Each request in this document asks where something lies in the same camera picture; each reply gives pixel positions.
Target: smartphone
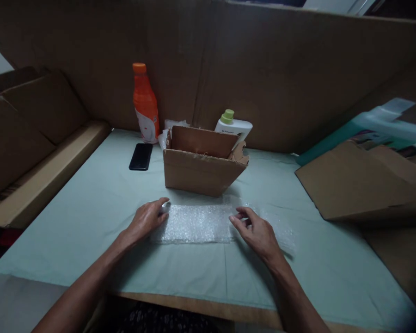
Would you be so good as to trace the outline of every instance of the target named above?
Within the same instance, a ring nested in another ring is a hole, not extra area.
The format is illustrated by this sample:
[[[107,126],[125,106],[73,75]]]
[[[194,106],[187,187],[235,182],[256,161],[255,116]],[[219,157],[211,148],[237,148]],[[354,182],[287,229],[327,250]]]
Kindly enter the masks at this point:
[[[134,149],[133,158],[129,164],[130,170],[148,170],[149,159],[151,158],[151,152],[153,145],[150,143],[138,143]]]

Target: bubble wrap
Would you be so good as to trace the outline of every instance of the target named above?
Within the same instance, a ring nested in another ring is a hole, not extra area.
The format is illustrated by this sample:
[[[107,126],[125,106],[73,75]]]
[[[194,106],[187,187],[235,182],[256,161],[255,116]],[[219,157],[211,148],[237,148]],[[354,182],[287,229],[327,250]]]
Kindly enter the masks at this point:
[[[279,247],[294,256],[298,235],[278,215],[259,208],[257,204],[225,195],[223,204],[206,206],[171,205],[167,221],[156,230],[150,241],[159,244],[229,243],[240,237],[228,217],[237,213],[236,207],[245,206],[267,220],[273,227]]]
[[[171,205],[167,221],[151,235],[162,244],[228,243],[231,232],[227,223],[231,206]]]

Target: hand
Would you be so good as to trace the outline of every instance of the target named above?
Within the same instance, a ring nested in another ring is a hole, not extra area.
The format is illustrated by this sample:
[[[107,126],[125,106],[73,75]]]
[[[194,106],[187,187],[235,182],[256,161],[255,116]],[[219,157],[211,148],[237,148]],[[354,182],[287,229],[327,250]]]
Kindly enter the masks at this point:
[[[165,222],[168,213],[161,215],[159,213],[160,208],[167,201],[169,201],[169,198],[163,197],[159,200],[148,202],[135,212],[131,224],[120,234],[124,241],[127,242],[127,246],[134,246],[151,231]]]
[[[284,258],[271,224],[259,217],[251,208],[238,207],[236,210],[239,213],[230,216],[230,221],[254,252],[267,264],[273,259]]]

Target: light green tablecloth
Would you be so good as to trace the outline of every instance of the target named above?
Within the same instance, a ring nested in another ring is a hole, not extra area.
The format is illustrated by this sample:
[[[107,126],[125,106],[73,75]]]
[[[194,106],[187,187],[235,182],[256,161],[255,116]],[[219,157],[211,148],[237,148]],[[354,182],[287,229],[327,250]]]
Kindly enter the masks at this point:
[[[165,188],[162,151],[149,170],[130,171],[137,133],[114,130],[17,242],[0,273],[68,286],[128,226],[136,209],[168,196],[173,204],[221,199]],[[392,330],[416,315],[393,276],[351,227],[324,221],[298,181],[289,155],[249,149],[250,164],[227,190],[285,219],[299,235],[289,259],[325,320]],[[114,288],[275,309],[267,270],[243,242],[155,245],[134,249]]]

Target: green bottle cap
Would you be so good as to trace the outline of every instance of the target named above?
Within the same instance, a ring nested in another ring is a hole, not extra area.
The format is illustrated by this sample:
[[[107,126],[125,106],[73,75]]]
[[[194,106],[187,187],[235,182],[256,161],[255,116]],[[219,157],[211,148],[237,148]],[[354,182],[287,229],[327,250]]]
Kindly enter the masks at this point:
[[[231,109],[226,109],[223,115],[220,117],[220,121],[226,124],[232,123],[234,116],[234,111]]]

